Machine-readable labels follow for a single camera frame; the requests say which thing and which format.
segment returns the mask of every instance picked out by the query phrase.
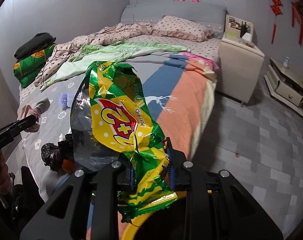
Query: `folded clothes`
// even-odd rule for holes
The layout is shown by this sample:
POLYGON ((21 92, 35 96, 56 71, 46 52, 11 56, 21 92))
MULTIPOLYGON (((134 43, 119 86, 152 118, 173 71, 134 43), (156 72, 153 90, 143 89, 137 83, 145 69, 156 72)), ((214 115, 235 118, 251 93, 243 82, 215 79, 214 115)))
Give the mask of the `folded clothes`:
POLYGON ((38 33, 30 41, 22 45, 15 53, 14 57, 20 61, 29 57, 35 52, 38 52, 55 42, 56 38, 53 38, 49 33, 38 33))
POLYGON ((14 65, 13 73, 23 88, 35 80, 39 71, 44 67, 46 60, 53 53, 54 48, 54 44, 49 45, 45 49, 32 54, 14 65))
POLYGON ((26 74, 25 76, 18 78, 19 82, 21 83, 21 87, 22 88, 26 88, 28 87, 32 82, 34 82, 36 76, 38 75, 38 73, 41 71, 41 69, 45 66, 45 63, 42 63, 41 65, 39 65, 39 67, 37 67, 36 69, 34 69, 33 71, 31 71, 30 73, 26 74))

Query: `gray tile floor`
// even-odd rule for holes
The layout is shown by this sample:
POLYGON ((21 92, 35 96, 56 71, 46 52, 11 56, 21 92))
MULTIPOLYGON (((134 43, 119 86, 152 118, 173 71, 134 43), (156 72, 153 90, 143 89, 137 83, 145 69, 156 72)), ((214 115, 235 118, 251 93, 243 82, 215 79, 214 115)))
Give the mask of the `gray tile floor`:
MULTIPOLYGON (((303 217, 303 119, 274 101, 263 79, 248 106, 221 94, 194 162, 208 171, 229 170, 287 237, 303 217)), ((7 160, 21 183, 22 150, 7 160)))

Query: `red decoration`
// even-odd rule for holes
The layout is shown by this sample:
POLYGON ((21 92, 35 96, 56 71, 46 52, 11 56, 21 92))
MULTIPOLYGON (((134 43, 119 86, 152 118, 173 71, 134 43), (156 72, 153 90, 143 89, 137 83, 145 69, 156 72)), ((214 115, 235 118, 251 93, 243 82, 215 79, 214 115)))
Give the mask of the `red decoration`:
POLYGON ((302 39, 303 39, 303 4, 298 2, 292 2, 292 26, 295 26, 295 19, 297 19, 297 22, 300 24, 300 33, 299 33, 299 44, 302 45, 302 39))
POLYGON ((283 4, 281 3, 281 0, 272 0, 274 2, 274 5, 276 6, 283 6, 283 4))
POLYGON ((282 15, 283 13, 281 12, 281 9, 277 5, 271 5, 270 6, 274 14, 277 15, 282 15))
POLYGON ((272 1, 274 4, 271 5, 270 7, 271 7, 273 13, 275 14, 275 23, 274 23, 274 28, 273 28, 273 32, 272 32, 271 44, 273 44, 274 40, 275 40, 276 29, 277 29, 277 24, 276 24, 277 15, 283 14, 280 9, 280 6, 283 6, 283 4, 281 3, 281 0, 272 0, 272 1))

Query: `bedspread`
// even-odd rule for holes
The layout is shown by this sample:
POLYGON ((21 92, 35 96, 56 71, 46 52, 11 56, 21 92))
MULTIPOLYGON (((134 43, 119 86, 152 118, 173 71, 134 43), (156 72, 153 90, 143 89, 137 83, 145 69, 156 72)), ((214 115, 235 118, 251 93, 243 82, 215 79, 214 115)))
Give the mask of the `bedspread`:
POLYGON ((119 23, 113 27, 105 27, 97 33, 89 35, 78 36, 72 41, 64 44, 58 44, 51 57, 47 60, 46 65, 39 72, 34 84, 39 86, 52 75, 54 75, 60 66, 75 52, 77 52, 83 45, 110 45, 117 41, 124 41, 126 39, 136 37, 142 34, 150 34, 150 23, 135 23, 132 25, 123 25, 119 23))

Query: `light green blanket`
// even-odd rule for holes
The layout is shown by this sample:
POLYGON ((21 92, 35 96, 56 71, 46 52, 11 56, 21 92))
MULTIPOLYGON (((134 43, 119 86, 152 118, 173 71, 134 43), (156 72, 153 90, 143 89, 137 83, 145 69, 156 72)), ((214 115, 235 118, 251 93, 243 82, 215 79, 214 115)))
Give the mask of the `light green blanket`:
POLYGON ((68 61, 61 65, 56 74, 40 85, 40 91, 44 91, 58 81, 84 73, 88 66, 94 61, 121 62, 129 58, 144 56, 156 51, 181 52, 189 51, 189 49, 180 45, 131 41, 119 41, 109 46, 84 45, 80 48, 80 54, 78 56, 70 57, 68 61))

